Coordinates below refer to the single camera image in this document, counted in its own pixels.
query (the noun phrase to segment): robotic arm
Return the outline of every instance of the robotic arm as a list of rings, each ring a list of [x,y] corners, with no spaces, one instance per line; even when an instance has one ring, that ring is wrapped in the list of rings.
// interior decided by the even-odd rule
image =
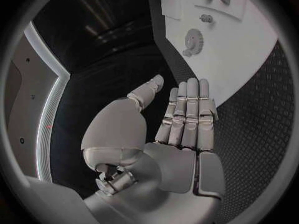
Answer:
[[[163,86],[155,76],[100,111],[88,127],[82,150],[100,172],[99,191],[85,200],[109,223],[212,223],[223,199],[224,174],[213,153],[218,119],[207,80],[190,78],[170,92],[155,142],[145,144],[145,109]]]

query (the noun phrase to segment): led light strip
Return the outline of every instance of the led light strip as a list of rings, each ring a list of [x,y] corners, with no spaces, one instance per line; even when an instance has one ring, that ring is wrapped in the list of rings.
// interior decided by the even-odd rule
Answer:
[[[58,76],[45,102],[36,137],[36,170],[39,180],[52,182],[50,170],[50,143],[56,111],[70,74],[51,53],[39,36],[32,22],[24,31],[25,36],[44,63]]]

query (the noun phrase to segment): white light strip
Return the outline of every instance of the white light strip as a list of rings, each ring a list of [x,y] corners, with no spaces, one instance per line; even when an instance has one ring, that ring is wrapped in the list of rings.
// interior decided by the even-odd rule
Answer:
[[[36,137],[36,169],[39,180],[52,182],[50,170],[50,143],[52,127],[62,97],[63,91],[69,81],[70,74],[51,53],[37,33],[32,22],[24,31],[25,36],[44,63],[58,76],[47,97],[42,110]]]

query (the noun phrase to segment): robotic hand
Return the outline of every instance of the robotic hand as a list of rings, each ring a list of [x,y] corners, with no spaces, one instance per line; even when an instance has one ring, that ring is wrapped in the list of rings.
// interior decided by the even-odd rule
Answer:
[[[145,144],[145,109],[162,88],[155,76],[100,111],[82,150],[100,172],[99,191],[86,199],[109,223],[212,223],[224,195],[224,174],[213,153],[218,119],[207,80],[190,78],[170,92],[155,142]]]

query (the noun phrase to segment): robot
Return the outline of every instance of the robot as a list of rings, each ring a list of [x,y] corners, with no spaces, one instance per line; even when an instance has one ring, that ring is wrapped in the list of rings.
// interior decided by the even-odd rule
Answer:
[[[160,75],[115,100],[93,119],[82,140],[99,190],[85,200],[108,223],[212,223],[225,194],[213,152],[218,119],[209,83],[190,78],[170,92],[155,141],[146,142],[140,114],[163,87]]]

